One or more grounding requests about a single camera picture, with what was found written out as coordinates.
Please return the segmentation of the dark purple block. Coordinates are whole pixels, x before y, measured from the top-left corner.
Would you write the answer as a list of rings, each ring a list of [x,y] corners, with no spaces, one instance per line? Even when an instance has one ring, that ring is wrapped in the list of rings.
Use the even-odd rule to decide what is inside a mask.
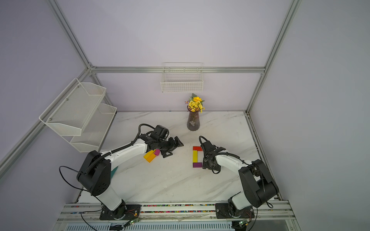
[[[201,162],[193,163],[193,168],[202,168],[202,163]]]

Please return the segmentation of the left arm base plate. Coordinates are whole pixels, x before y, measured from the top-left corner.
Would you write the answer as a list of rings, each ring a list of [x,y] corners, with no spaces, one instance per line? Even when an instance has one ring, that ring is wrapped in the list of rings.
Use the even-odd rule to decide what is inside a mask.
[[[119,206],[116,210],[111,211],[106,206],[102,206],[100,220],[134,220],[139,217],[141,205],[124,205]]]

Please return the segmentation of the lime yellow long block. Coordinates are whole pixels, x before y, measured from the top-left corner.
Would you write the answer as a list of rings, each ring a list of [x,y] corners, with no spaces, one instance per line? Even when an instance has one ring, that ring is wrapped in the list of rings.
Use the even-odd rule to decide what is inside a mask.
[[[197,163],[198,162],[198,151],[197,150],[193,150],[193,163]]]

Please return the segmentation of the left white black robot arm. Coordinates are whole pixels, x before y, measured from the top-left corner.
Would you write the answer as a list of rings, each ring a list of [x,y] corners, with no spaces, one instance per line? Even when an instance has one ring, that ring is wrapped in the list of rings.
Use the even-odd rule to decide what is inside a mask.
[[[133,157],[159,150],[162,157],[167,158],[173,155],[176,148],[183,146],[177,136],[169,137],[167,128],[140,124],[137,135],[130,143],[106,153],[89,152],[77,173],[77,181],[105,208],[116,213],[123,212],[126,205],[111,186],[111,172]]]

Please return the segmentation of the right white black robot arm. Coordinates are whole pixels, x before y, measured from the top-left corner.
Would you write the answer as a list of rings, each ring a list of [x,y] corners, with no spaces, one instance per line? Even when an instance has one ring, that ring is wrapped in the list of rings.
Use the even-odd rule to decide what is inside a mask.
[[[202,168],[213,174],[227,168],[239,176],[242,191],[231,196],[227,204],[218,206],[218,214],[224,218],[239,218],[247,212],[253,214],[253,208],[259,208],[279,193],[279,188],[265,163],[260,160],[246,161],[229,153],[223,147],[217,147],[206,141],[201,144],[203,150]]]

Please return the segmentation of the dark red block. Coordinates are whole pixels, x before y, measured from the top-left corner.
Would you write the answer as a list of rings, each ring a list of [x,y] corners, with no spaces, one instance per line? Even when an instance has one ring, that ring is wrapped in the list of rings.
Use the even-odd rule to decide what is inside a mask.
[[[202,151],[200,146],[193,146],[193,151]]]

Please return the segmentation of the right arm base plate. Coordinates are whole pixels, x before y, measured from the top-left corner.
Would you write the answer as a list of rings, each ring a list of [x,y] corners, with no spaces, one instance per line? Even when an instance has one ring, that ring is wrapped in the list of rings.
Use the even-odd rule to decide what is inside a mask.
[[[222,218],[255,218],[254,209],[252,206],[237,209],[229,203],[216,203],[215,204],[216,217]]]

